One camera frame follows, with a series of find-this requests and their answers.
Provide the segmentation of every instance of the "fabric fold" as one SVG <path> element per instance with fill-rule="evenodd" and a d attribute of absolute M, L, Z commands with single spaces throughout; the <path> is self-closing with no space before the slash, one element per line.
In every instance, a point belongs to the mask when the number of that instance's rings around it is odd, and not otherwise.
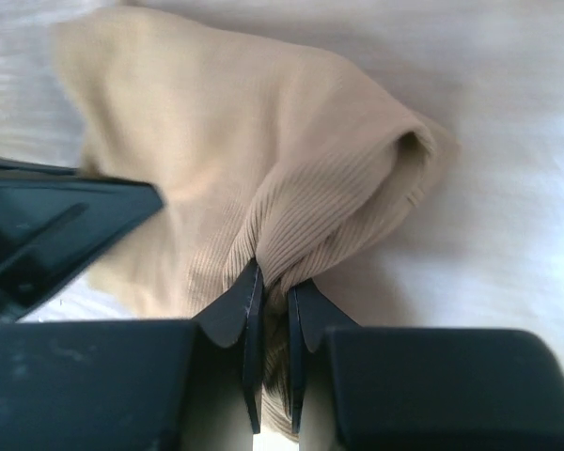
<path fill-rule="evenodd" d="M 90 282 L 140 316 L 190 317 L 257 257 L 265 418 L 288 433 L 285 293 L 387 236 L 457 144 L 336 54 L 158 10 L 60 24 L 53 54 L 86 121 L 81 170 L 153 183 L 166 203 Z"/>

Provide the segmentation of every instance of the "brown fabric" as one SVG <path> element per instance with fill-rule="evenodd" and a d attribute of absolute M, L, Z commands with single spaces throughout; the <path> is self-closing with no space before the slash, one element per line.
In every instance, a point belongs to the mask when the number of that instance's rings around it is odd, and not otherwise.
<path fill-rule="evenodd" d="M 340 56 L 156 10 L 61 24 L 54 55 L 86 120 L 83 170 L 151 182 L 167 205 L 91 282 L 143 317 L 188 317 L 257 257 L 264 416 L 286 429 L 284 293 L 388 235 L 456 144 Z"/>

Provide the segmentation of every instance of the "white surface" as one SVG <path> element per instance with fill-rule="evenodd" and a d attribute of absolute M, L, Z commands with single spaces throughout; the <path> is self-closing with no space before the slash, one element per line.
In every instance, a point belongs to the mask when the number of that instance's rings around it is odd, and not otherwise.
<path fill-rule="evenodd" d="M 564 0 L 150 3 L 341 53 L 454 131 L 463 155 L 438 193 L 319 283 L 364 323 L 524 328 L 564 365 Z M 0 0 L 0 155 L 76 160 L 46 24 L 101 4 Z M 365 278 L 371 295 L 353 299 Z"/>

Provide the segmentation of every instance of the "beige cloth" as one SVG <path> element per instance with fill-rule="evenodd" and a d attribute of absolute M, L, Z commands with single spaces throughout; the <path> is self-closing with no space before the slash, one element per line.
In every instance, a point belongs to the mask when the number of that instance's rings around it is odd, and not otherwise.
<path fill-rule="evenodd" d="M 92 283 L 141 316 L 188 317 L 257 257 L 264 417 L 285 429 L 284 293 L 388 235 L 455 142 L 323 50 L 131 7 L 61 24 L 54 42 L 86 120 L 84 170 L 151 182 L 166 202 Z"/>

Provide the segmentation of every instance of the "ribbed fabric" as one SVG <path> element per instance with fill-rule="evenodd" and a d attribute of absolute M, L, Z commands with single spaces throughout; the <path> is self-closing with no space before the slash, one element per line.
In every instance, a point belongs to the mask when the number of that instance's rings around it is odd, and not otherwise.
<path fill-rule="evenodd" d="M 390 233 L 456 144 L 338 55 L 161 11 L 61 24 L 54 55 L 86 120 L 83 170 L 166 202 L 90 281 L 144 317 L 189 317 L 257 256 L 264 417 L 288 433 L 284 293 Z"/>

